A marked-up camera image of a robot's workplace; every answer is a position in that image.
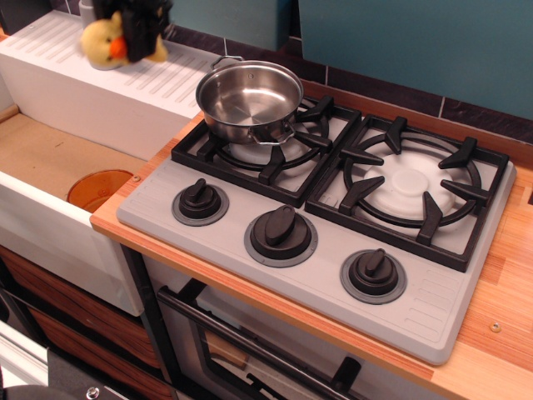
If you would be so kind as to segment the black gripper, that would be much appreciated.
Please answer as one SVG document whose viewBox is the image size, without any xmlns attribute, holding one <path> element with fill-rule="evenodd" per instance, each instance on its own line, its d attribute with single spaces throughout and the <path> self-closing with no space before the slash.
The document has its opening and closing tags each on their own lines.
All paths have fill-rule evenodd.
<svg viewBox="0 0 533 400">
<path fill-rule="evenodd" d="M 93 0 L 97 19 L 122 13 L 122 30 L 127 45 L 127 59 L 136 63 L 156 52 L 161 34 L 161 17 L 168 13 L 173 1 L 167 0 Z"/>
</svg>

